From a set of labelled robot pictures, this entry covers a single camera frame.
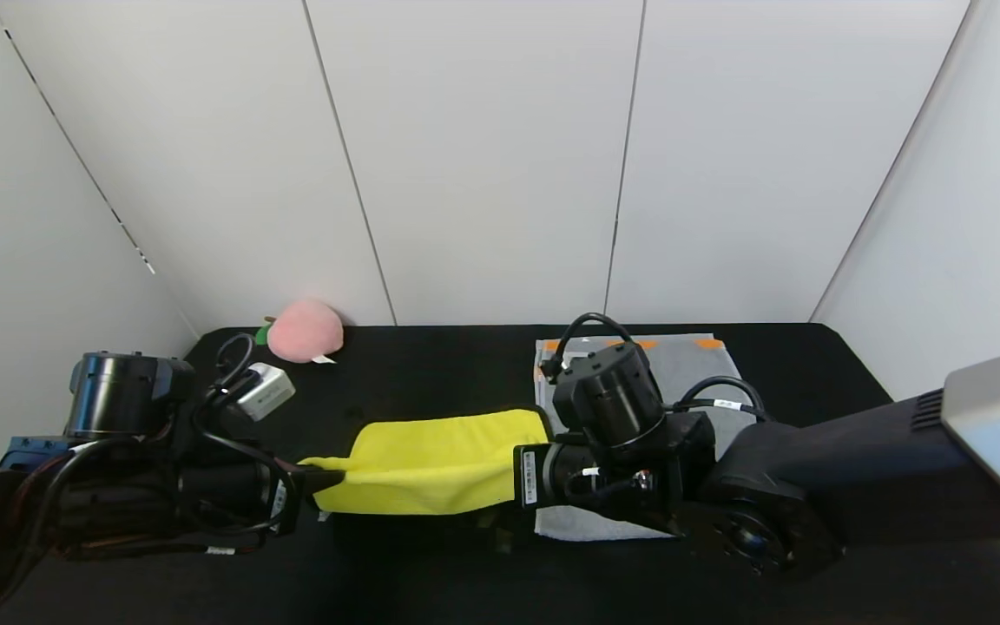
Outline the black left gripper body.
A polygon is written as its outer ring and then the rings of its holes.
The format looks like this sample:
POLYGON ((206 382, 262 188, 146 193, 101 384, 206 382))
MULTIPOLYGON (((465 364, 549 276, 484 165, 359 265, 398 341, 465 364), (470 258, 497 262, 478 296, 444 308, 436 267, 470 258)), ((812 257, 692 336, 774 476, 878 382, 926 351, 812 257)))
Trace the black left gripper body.
POLYGON ((181 513, 196 529, 215 536, 288 534, 301 495, 297 471, 281 460, 183 468, 178 474, 181 513))

